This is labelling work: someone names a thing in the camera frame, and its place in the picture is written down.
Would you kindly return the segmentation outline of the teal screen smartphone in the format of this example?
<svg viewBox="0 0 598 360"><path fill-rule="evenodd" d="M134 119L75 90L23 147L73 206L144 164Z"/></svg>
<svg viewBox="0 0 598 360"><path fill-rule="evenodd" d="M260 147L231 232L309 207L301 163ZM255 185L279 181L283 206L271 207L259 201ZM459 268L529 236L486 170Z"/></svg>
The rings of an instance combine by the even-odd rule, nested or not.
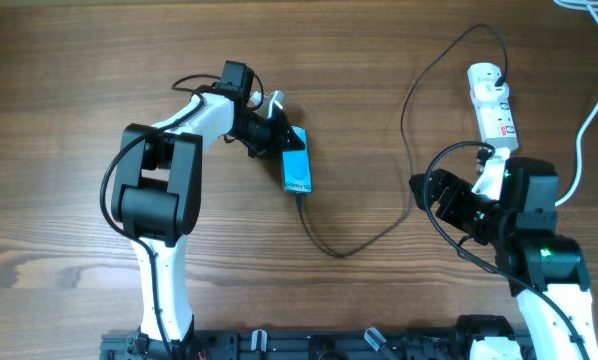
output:
<svg viewBox="0 0 598 360"><path fill-rule="evenodd" d="M303 141L304 150L284 150L282 152L283 186L286 191L294 193L311 193L312 175L308 154L306 130L297 126L293 131Z"/></svg>

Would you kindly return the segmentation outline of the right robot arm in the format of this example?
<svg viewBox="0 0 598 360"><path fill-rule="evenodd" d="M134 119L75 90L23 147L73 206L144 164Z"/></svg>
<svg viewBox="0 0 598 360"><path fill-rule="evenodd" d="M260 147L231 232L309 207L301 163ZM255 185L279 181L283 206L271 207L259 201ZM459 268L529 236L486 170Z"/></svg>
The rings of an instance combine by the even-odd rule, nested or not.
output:
<svg viewBox="0 0 598 360"><path fill-rule="evenodd" d="M558 183L551 163L523 157L505 162L496 200L472 192L470 183L443 169L409 180L420 209L436 204L439 221L493 246L537 358L597 359L583 251L556 232Z"/></svg>

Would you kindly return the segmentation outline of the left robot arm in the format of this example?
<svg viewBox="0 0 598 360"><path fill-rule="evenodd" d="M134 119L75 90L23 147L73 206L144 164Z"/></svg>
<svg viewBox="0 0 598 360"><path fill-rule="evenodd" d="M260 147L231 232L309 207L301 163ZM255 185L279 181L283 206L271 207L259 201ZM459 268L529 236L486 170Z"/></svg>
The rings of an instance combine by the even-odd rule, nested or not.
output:
<svg viewBox="0 0 598 360"><path fill-rule="evenodd" d="M201 207L204 152L217 139L242 143L251 158L274 159L308 148L285 113L285 95L246 64L228 61L221 75L188 89L187 104L152 125L132 123L100 186L108 225L129 239L143 299L137 351L145 359L192 359L194 312L185 274L187 240Z"/></svg>

